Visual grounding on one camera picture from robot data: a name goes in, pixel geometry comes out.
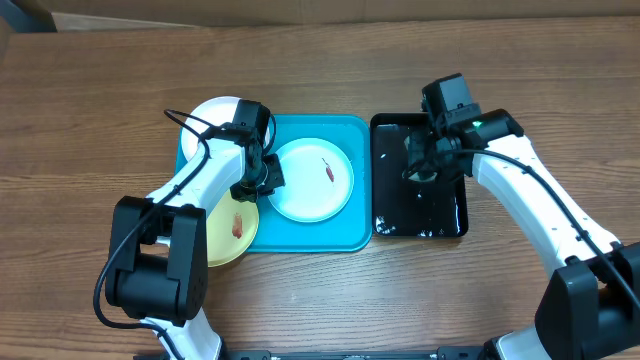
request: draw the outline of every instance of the black cable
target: black cable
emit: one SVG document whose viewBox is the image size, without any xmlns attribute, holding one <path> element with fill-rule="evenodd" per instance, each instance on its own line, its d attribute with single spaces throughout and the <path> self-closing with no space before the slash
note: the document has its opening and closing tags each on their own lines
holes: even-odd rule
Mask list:
<svg viewBox="0 0 640 360">
<path fill-rule="evenodd" d="M 169 119 L 171 119 L 173 122 L 175 122 L 176 124 L 180 125 L 181 127 L 185 128 L 185 129 L 187 129 L 189 132 L 191 132 L 193 135 L 195 135 L 198 138 L 198 141 L 200 141 L 202 143 L 202 145 L 204 146 L 204 149 L 205 149 L 204 157 L 202 158 L 202 161 L 200 161 L 198 166 L 189 175 L 187 175 L 187 177 L 184 180 L 182 180 L 178 185 L 176 185 L 173 188 L 173 190 L 171 192 L 169 192 L 169 194 L 167 194 L 165 197 L 160 199 L 160 201 L 158 201 L 151 208 L 151 210 L 149 210 L 146 214 L 144 214 L 144 216 L 142 216 L 140 218 L 138 223 L 133 227 L 133 229 L 131 229 L 131 231 L 127 234 L 127 236 L 125 236 L 125 238 L 122 240 L 120 245 L 118 245 L 118 247 L 111 254 L 111 257 L 109 257 L 109 259 L 105 263 L 104 267 L 102 268 L 102 271 L 100 272 L 100 276 L 98 276 L 98 281 L 96 282 L 96 287 L 95 287 L 94 292 L 93 292 L 93 310 L 96 313 L 96 317 L 98 318 L 98 320 L 100 320 L 101 323 L 103 323 L 104 325 L 106 325 L 108 327 L 115 328 L 115 329 L 150 329 L 150 330 L 156 331 L 158 333 L 158 338 L 160 338 L 160 337 L 164 338 L 165 342 L 167 343 L 167 347 L 169 347 L 169 350 L 171 350 L 171 353 L 173 353 L 173 356 L 175 358 L 177 358 L 178 360 L 184 360 L 184 358 L 180 355 L 180 353 L 176 349 L 176 346 L 173 343 L 173 340 L 171 340 L 171 338 L 167 334 L 167 331 L 165 329 L 163 329 L 161 326 L 156 325 L 156 324 L 143 324 L 143 323 L 127 324 L 127 323 L 114 322 L 114 321 L 111 321 L 111 320 L 107 319 L 104 316 L 104 314 L 102 313 L 102 310 L 100 309 L 100 293 L 102 291 L 102 285 L 104 284 L 104 280 L 106 279 L 107 272 L 109 271 L 109 269 L 113 265 L 116 257 L 120 253 L 120 251 L 122 251 L 122 249 L 124 248 L 124 245 L 128 241 L 130 241 L 131 238 L 133 238 L 133 235 L 138 232 L 140 227 L 142 225 L 144 225 L 152 216 L 154 216 L 160 210 L 160 208 L 162 208 L 163 205 L 165 205 L 167 202 L 169 202 L 169 200 L 171 200 L 171 198 L 173 198 L 174 196 L 179 194 L 180 191 L 182 189 L 184 189 L 184 187 L 191 180 L 193 180 L 193 178 L 196 175 L 198 175 L 198 173 L 200 172 L 200 170 L 202 170 L 202 168 L 204 167 L 204 165 L 206 164 L 207 160 L 209 160 L 209 157 L 210 157 L 209 145 L 207 144 L 206 139 L 204 139 L 197 131 L 195 131 L 189 125 L 187 125 L 184 122 L 178 120 L 172 114 L 185 116 L 185 117 L 194 119 L 196 121 L 200 121 L 200 122 L 202 122 L 202 123 L 204 123 L 204 124 L 206 124 L 208 126 L 213 126 L 213 125 L 211 125 L 210 123 L 206 122 L 205 120 L 202 120 L 202 119 L 198 118 L 197 116 L 193 116 L 191 114 L 183 113 L 181 111 L 166 109 L 164 111 L 164 114 Z"/>
<path fill-rule="evenodd" d="M 531 175 L 531 177 L 536 179 L 536 181 L 538 181 L 538 183 L 547 191 L 547 193 L 549 193 L 551 198 L 556 202 L 560 210 L 562 210 L 564 215 L 567 217 L 567 219 L 571 223 L 571 226 L 573 226 L 573 228 L 576 229 L 576 231 L 578 232 L 578 236 L 580 236 L 580 238 L 584 240 L 584 242 L 591 248 L 591 250 L 596 254 L 596 256 L 598 256 L 598 258 L 605 264 L 605 266 L 607 267 L 611 275 L 613 275 L 613 277 L 616 279 L 616 282 L 622 287 L 623 292 L 627 295 L 631 303 L 633 303 L 633 305 L 638 309 L 638 311 L 640 311 L 640 301 L 638 301 L 638 298 L 636 297 L 635 293 L 633 292 L 629 284 L 627 284 L 627 282 L 624 280 L 620 272 L 618 272 L 618 270 L 613 266 L 613 264 L 609 261 L 609 259 L 607 259 L 604 253 L 600 251 L 600 249 L 598 248 L 598 246 L 596 246 L 593 240 L 591 240 L 589 233 L 585 231 L 582 228 L 582 226 L 580 226 L 580 223 L 578 223 L 578 220 L 576 220 L 573 214 L 571 214 L 571 211 L 569 211 L 567 206 L 564 204 L 562 199 L 560 199 L 560 196 L 558 196 L 558 194 L 553 190 L 551 185 L 549 185 L 549 183 L 547 183 L 547 181 L 543 179 L 542 176 L 540 176 L 537 172 L 535 172 L 531 166 L 525 165 L 520 161 L 513 159 L 507 155 L 503 155 L 503 154 L 500 154 L 494 151 L 489 151 L 489 150 L 477 150 L 477 149 L 449 150 L 449 151 L 438 153 L 437 156 L 463 155 L 463 154 L 481 154 L 481 155 L 487 155 L 487 156 L 498 158 L 502 161 L 506 161 L 512 165 L 517 166 L 518 168 L 522 169 L 524 173 L 527 173 Z"/>
<path fill-rule="evenodd" d="M 273 143 L 276 141 L 276 117 L 271 114 L 271 122 L 273 122 L 273 134 L 271 134 L 271 138 L 269 139 L 269 145 L 263 150 L 263 154 L 268 154 L 271 148 L 273 147 Z"/>
</svg>

